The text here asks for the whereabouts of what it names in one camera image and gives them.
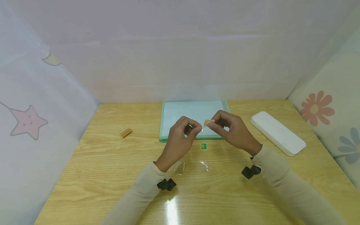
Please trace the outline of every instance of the clear plastic film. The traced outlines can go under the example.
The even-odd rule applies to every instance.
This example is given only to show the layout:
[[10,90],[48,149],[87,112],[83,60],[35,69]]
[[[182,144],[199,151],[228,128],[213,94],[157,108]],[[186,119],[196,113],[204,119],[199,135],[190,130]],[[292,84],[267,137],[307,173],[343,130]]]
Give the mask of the clear plastic film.
[[174,175],[182,176],[185,170],[185,162],[177,161],[170,169],[166,172],[165,178],[169,179]]
[[199,161],[199,163],[200,163],[200,170],[201,171],[209,172],[209,167],[208,167],[206,161]]

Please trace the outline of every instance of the pink flower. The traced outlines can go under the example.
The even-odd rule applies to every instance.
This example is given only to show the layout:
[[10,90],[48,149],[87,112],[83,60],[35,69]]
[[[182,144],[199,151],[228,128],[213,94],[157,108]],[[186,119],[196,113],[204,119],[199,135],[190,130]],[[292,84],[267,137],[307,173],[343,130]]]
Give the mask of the pink flower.
[[316,97],[315,93],[311,93],[306,102],[302,102],[301,106],[303,109],[300,111],[301,116],[307,122],[310,120],[310,124],[316,127],[319,120],[326,125],[330,124],[330,121],[324,116],[332,116],[335,114],[335,110],[330,107],[325,107],[331,103],[333,98],[331,95],[326,95],[324,98],[324,92],[319,91]]

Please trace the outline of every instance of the pink star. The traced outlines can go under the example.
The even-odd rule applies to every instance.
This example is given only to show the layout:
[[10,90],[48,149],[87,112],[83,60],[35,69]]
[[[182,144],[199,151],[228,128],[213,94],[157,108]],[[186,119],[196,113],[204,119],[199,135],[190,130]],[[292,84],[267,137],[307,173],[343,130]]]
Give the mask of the pink star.
[[39,137],[39,128],[47,124],[48,121],[37,115],[34,107],[31,105],[26,111],[10,109],[18,123],[10,135],[18,135],[28,133],[34,140]]

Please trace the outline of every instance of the beige sleeve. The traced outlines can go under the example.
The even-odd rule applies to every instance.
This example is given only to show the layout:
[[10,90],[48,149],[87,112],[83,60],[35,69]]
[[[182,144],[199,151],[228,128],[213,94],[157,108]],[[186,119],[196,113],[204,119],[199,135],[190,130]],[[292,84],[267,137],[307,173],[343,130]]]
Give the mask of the beige sleeve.
[[136,224],[148,204],[159,193],[157,184],[165,178],[153,162],[145,167],[135,184],[121,197],[101,224]]
[[263,146],[252,163],[306,224],[346,224],[340,214],[301,177],[275,150]]

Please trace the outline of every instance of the wooden table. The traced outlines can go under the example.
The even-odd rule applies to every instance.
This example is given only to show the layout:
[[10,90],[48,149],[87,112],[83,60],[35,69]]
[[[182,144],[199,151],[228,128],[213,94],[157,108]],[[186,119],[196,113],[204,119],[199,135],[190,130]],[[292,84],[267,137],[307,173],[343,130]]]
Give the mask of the wooden table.
[[[360,195],[288,100],[234,101],[229,108],[349,224],[359,224]],[[161,103],[101,105],[35,224],[99,224],[139,172],[162,152],[161,109]],[[286,156],[250,124],[259,111],[267,111],[307,147],[295,157]],[[134,132],[123,139],[120,133],[128,127]],[[181,175],[172,176],[177,187],[162,191],[138,224],[302,224],[261,176],[247,180],[241,175],[251,165],[246,152],[224,140],[207,140],[208,150],[200,150],[201,142],[195,140],[181,160]]]

